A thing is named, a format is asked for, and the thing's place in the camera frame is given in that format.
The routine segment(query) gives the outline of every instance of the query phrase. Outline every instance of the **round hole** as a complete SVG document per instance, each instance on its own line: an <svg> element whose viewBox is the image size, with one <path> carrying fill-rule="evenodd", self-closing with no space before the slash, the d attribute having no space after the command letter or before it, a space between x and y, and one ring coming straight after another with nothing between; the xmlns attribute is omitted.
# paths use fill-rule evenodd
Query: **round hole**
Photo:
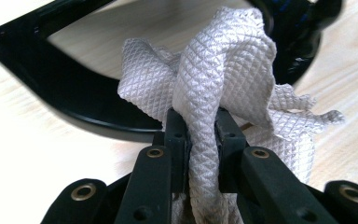
<svg viewBox="0 0 358 224"><path fill-rule="evenodd" d="M164 155L164 151L159 148L152 148L147 151L147 156L150 158L158 158Z"/></svg>
<svg viewBox="0 0 358 224"><path fill-rule="evenodd" d="M153 212L149 207L141 206L135 210L133 217L138 221L145 221L153 216Z"/></svg>
<svg viewBox="0 0 358 224"><path fill-rule="evenodd" d="M354 203L358 203L358 189L348 185L343 185L339 187L339 193Z"/></svg>
<svg viewBox="0 0 358 224"><path fill-rule="evenodd" d="M91 198L96 191L97 188L95 187L95 185L92 183L88 183L74 189L71 193L71 198L75 201L85 201Z"/></svg>
<svg viewBox="0 0 358 224"><path fill-rule="evenodd" d="M297 209L297 215L308 222L316 222L318 217L307 208Z"/></svg>
<svg viewBox="0 0 358 224"><path fill-rule="evenodd" d="M266 150L260 148L253 150L252 155L261 159L265 159L269 157L269 153Z"/></svg>

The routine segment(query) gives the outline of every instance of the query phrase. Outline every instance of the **black plastic frame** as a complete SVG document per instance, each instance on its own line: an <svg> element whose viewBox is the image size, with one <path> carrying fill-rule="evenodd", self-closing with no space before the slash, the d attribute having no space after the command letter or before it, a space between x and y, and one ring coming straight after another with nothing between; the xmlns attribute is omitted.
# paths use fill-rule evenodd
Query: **black plastic frame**
<svg viewBox="0 0 358 224"><path fill-rule="evenodd" d="M112 0L56 0L0 26L0 62L59 116L108 137L151 142L161 129L117 94L118 80L95 73L51 45L47 37ZM263 12L266 33L276 42L278 84L295 83L319 48L342 0L250 0Z"/></svg>
<svg viewBox="0 0 358 224"><path fill-rule="evenodd" d="M46 38L112 0L56 0L0 26L0 62L67 121L104 136L151 142L161 129L97 74Z"/></svg>

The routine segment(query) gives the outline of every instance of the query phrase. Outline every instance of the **white fabric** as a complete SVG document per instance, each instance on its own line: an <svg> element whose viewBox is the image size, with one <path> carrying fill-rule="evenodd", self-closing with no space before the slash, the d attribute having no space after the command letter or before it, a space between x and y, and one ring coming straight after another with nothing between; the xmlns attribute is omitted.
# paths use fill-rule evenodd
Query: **white fabric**
<svg viewBox="0 0 358 224"><path fill-rule="evenodd" d="M274 150L300 180L308 180L312 134L343 117L337 111L312 115L313 99L295 96L289 85L275 85L275 54L255 8L221 8L181 54L154 48L144 39L126 41L119 95L163 125L173 106L193 143L190 195L175 196L172 223L242 223L235 194L223 195L218 189L213 130L218 106L255 125L245 131L251 146ZM186 210L188 199L192 213Z"/></svg>

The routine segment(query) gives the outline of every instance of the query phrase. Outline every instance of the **wood grain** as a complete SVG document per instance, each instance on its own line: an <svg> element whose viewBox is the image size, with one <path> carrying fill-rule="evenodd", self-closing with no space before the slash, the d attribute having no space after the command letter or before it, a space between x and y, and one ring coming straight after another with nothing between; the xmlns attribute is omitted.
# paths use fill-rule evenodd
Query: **wood grain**
<svg viewBox="0 0 358 224"><path fill-rule="evenodd" d="M18 13L29 2L17 1ZM119 78L125 38L142 36L181 50L221 5L243 7L240 0L150 2L112 5L49 41L87 67ZM1 10L0 24L17 16ZM358 1L347 0L339 20L325 31L317 60L296 92L318 99L314 113L336 109L346 116L344 125L316 136L310 184L323 189L334 179L358 183ZM0 65L0 223L40 222L68 184L84 177L109 184L131 171L138 151L147 145L108 139L66 123Z"/></svg>

